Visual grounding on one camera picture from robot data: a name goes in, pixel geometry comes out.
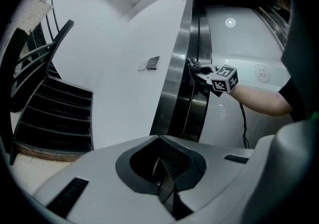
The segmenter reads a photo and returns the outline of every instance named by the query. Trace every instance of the staircase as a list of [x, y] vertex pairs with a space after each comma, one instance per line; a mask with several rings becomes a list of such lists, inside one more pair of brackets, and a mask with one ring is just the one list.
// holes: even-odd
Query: staircase
[[71, 161], [92, 150], [92, 91], [46, 77], [26, 104], [13, 140], [19, 152]]

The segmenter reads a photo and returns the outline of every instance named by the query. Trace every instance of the ceiling light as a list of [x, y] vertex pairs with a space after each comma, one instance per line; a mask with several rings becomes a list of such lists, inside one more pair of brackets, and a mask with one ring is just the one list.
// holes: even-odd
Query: ceiling light
[[233, 18], [228, 18], [226, 21], [225, 21], [225, 25], [227, 27], [234, 27], [236, 25], [236, 21], [233, 19]]

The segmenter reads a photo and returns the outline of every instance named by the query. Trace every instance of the forearm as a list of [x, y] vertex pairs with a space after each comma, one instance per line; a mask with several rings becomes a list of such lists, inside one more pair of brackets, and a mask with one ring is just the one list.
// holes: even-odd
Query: forearm
[[237, 85], [231, 93], [234, 99], [256, 112], [280, 116], [292, 112], [291, 106], [278, 92], [260, 91]]

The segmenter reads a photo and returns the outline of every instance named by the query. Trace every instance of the black shirt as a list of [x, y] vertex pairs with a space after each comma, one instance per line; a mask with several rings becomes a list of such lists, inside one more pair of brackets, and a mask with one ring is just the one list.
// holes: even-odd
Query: black shirt
[[286, 99], [286, 101], [293, 108], [293, 112], [290, 113], [293, 121], [299, 121], [306, 118], [306, 112], [304, 109], [303, 101], [298, 92], [298, 89], [294, 81], [290, 78], [289, 81], [284, 85], [279, 93]]

